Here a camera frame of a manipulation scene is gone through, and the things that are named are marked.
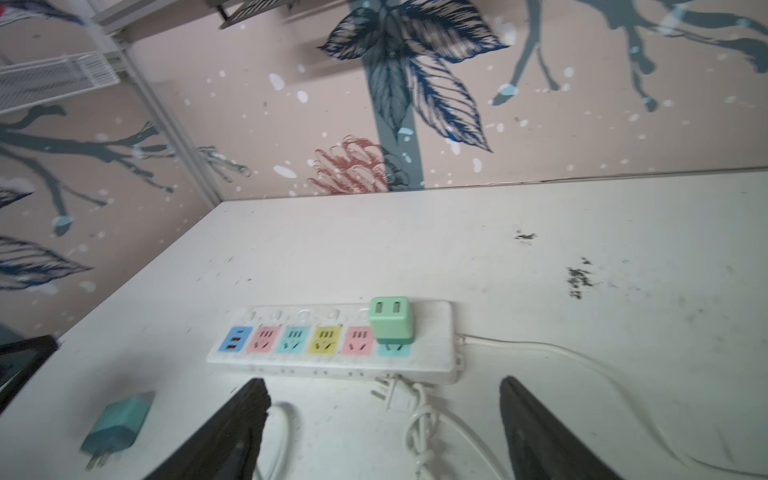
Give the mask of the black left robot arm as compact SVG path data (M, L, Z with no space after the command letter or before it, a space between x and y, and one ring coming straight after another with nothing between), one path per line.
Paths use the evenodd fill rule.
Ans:
M59 349L54 336L24 339L1 346L1 398L3 412L32 376Z

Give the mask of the green plug adapter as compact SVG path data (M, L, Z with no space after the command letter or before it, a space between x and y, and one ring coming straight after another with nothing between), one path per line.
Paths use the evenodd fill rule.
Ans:
M368 319L379 344L407 345L415 339L415 321L407 297L375 297Z

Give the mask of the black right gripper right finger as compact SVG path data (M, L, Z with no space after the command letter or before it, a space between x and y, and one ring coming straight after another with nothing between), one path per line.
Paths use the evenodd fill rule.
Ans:
M519 380L504 378L500 414L517 479L620 480Z

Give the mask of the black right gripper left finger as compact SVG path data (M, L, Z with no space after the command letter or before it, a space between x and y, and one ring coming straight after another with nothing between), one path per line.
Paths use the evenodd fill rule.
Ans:
M260 378L248 381L149 479L251 479L271 398Z

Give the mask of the white multicolour power strip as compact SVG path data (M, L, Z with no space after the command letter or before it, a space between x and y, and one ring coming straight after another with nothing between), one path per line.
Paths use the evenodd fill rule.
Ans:
M453 311L445 301L412 304L410 344L376 340L367 304L251 306L228 313L231 326L209 351L215 367L256 377L403 377L452 384L464 368Z

